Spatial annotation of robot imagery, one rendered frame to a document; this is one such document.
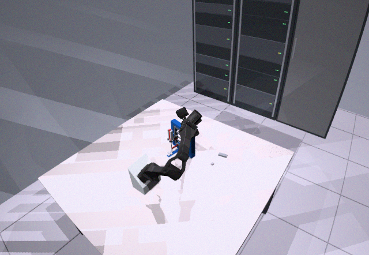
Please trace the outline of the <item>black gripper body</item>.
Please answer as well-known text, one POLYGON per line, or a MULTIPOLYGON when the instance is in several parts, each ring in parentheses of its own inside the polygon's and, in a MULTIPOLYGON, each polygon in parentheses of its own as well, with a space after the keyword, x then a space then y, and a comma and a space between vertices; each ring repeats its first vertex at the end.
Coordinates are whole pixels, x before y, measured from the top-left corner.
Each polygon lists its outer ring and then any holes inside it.
MULTIPOLYGON (((185 108, 185 107, 182 107, 182 108, 180 108, 179 110, 177 110, 177 111, 176 111, 177 116, 178 116, 178 117, 180 117, 180 119, 182 119, 183 121, 185 121, 185 120, 187 119, 187 118, 185 117, 185 116, 186 116, 186 113, 187 113, 187 110, 186 110, 186 108, 185 108)), ((181 122, 181 125, 182 125, 183 121, 181 122)), ((195 136, 197 136, 197 135, 199 135, 199 131, 198 131, 198 129, 197 129, 197 131, 196 131, 196 133, 195 133, 194 137, 195 137, 195 136)), ((193 138, 194 138, 194 137, 193 137, 193 138)))

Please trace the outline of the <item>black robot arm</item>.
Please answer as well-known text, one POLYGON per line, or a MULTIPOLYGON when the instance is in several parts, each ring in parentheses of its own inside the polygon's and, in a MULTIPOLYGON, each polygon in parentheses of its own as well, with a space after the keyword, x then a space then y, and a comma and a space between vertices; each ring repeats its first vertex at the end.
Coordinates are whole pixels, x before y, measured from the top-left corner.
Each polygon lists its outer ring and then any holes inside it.
POLYGON ((186 168, 186 162, 189 158, 190 142, 197 131, 197 125, 202 121, 201 118, 202 115, 197 110, 194 110, 187 119, 183 121, 180 130, 178 131, 181 137, 178 153, 176 156, 168 159, 164 167, 160 167, 154 162, 145 165, 141 172, 137 174, 137 177, 142 183, 145 183, 147 180, 153 182, 159 175, 168 176, 174 181, 182 176, 186 168), (182 161, 181 170, 171 164, 171 162, 177 158, 182 161))

